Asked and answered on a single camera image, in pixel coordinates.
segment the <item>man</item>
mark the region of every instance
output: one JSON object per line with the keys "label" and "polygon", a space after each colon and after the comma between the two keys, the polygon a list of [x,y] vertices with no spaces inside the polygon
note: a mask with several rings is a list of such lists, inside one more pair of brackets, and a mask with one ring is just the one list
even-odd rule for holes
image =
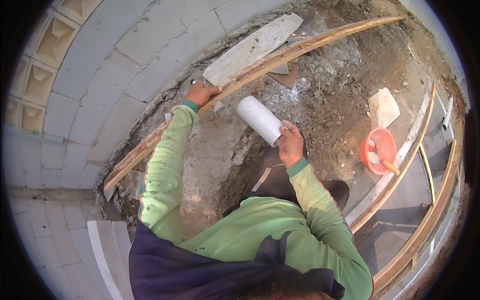
{"label": "man", "polygon": [[163,132],[145,172],[129,257],[139,299],[368,299],[372,277],[340,215],[348,187],[319,183],[298,128],[283,121],[245,197],[182,240],[183,155],[196,112],[221,87],[196,83]]}

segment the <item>curved wooden strip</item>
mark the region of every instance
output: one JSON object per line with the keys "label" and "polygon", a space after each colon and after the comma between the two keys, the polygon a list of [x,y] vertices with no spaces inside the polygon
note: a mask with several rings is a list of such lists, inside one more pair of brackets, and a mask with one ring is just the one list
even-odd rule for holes
{"label": "curved wooden strip", "polygon": [[420,147],[420,144],[423,140],[423,137],[425,133],[427,132],[427,126],[428,123],[430,122],[430,117],[432,116],[432,110],[433,110],[433,100],[435,99],[435,94],[437,92],[437,85],[435,82],[432,84],[432,94],[430,95],[430,101],[428,103],[428,108],[427,112],[425,114],[425,117],[423,118],[423,122],[420,126],[419,133],[417,135],[417,138],[412,144],[412,147],[410,147],[410,150],[408,151],[407,155],[405,156],[405,159],[403,160],[402,166],[399,168],[400,174],[398,176],[395,176],[392,178],[392,180],[387,184],[385,187],[384,191],[375,199],[375,201],[370,204],[368,209],[366,209],[350,226],[350,230],[352,233],[355,233],[357,230],[360,229],[360,227],[363,226],[376,212],[377,210],[382,207],[382,205],[385,203],[385,201],[390,197],[390,195],[393,193],[395,190],[396,186],[400,183],[402,180],[403,176],[408,170],[408,167],[410,167],[410,164],[413,161],[413,158],[417,154],[417,151]]}
{"label": "curved wooden strip", "polygon": [[422,143],[420,143],[420,154],[423,160],[423,164],[425,165],[425,170],[427,170],[428,184],[430,186],[430,196],[432,197],[432,206],[435,206],[435,187],[433,186],[432,170],[430,170],[430,164],[428,163],[427,154],[425,153],[425,149],[423,149]]}
{"label": "curved wooden strip", "polygon": [[423,217],[420,225],[413,232],[411,237],[400,249],[400,251],[393,257],[389,263],[383,267],[380,272],[373,276],[375,293],[385,288],[396,276],[407,266],[412,260],[419,248],[425,242],[427,237],[432,232],[435,224],[442,215],[450,195],[457,174],[458,163],[460,162],[460,155],[462,149],[461,134],[463,130],[463,123],[460,120],[455,127],[455,139],[452,141],[452,148],[450,149],[450,155],[448,157],[448,163],[445,170],[444,177],[442,178],[442,189],[436,194],[436,205],[430,206],[427,214]]}
{"label": "curved wooden strip", "polygon": [[[303,40],[302,42],[295,43],[288,47],[284,47],[278,51],[275,51],[274,53],[257,61],[255,64],[244,68],[240,72],[236,73],[235,75],[229,77],[227,80],[219,84],[219,86],[223,87],[223,92],[213,96],[210,101],[207,102],[207,104],[205,104],[199,110],[199,113],[209,109],[221,99],[231,95],[233,92],[241,88],[244,84],[251,82],[252,80],[278,67],[279,65],[282,65],[294,58],[297,58],[310,50],[313,50],[329,42],[338,40],[339,38],[357,33],[365,29],[386,24],[389,22],[400,21],[403,19],[405,19],[405,16],[383,17],[360,21],[332,29],[318,36],[311,36]],[[150,152],[153,151],[155,145],[160,141],[161,133],[166,128],[165,124],[166,122],[162,123],[159,128],[149,134],[132,151],[130,151],[127,156],[122,159],[121,162],[119,162],[115,166],[112,173],[110,173],[105,179],[105,190],[111,189],[138,162],[140,162],[145,156],[147,156]]]}

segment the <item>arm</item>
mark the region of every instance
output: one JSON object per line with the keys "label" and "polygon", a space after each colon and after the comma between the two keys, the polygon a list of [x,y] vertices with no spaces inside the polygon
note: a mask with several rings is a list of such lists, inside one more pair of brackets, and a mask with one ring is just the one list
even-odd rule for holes
{"label": "arm", "polygon": [[173,117],[162,133],[145,171],[145,191],[140,196],[138,218],[159,238],[174,244],[182,242],[180,205],[183,190],[183,155],[188,135],[198,120],[198,107],[222,88],[196,83],[181,105],[172,109]]}
{"label": "arm", "polygon": [[318,240],[312,267],[334,271],[335,279],[357,299],[367,299],[372,292],[372,276],[355,249],[352,234],[340,215],[340,209],[317,181],[313,168],[303,157],[303,138],[297,127],[283,121],[282,136],[277,142],[280,159],[287,167],[299,204],[306,216],[312,235]]}

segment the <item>shirt cuff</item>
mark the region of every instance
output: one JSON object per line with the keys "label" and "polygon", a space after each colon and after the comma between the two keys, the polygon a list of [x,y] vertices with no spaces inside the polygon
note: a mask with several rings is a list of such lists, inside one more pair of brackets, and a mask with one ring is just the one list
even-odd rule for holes
{"label": "shirt cuff", "polygon": [[287,169],[288,178],[292,178],[293,176],[300,173],[300,171],[302,171],[307,165],[308,165],[308,162],[304,157],[297,160],[296,163],[294,163]]}
{"label": "shirt cuff", "polygon": [[181,102],[181,104],[190,107],[195,113],[198,112],[198,106],[191,100],[185,99]]}

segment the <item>green long-sleeve shirt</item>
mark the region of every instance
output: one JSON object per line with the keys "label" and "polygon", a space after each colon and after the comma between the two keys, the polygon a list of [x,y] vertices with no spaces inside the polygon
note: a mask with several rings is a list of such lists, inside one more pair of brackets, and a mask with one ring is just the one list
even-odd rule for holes
{"label": "green long-sleeve shirt", "polygon": [[156,236],[178,247],[221,261],[253,260],[260,242],[271,235],[287,239],[285,263],[302,273],[314,268],[334,271],[345,287],[343,299],[368,299],[372,277],[353,245],[351,232],[312,166],[303,158],[287,173],[301,205],[274,197],[250,197],[240,208],[190,240],[182,240],[180,205],[183,156],[197,107],[185,100],[173,117],[147,164],[140,221]]}

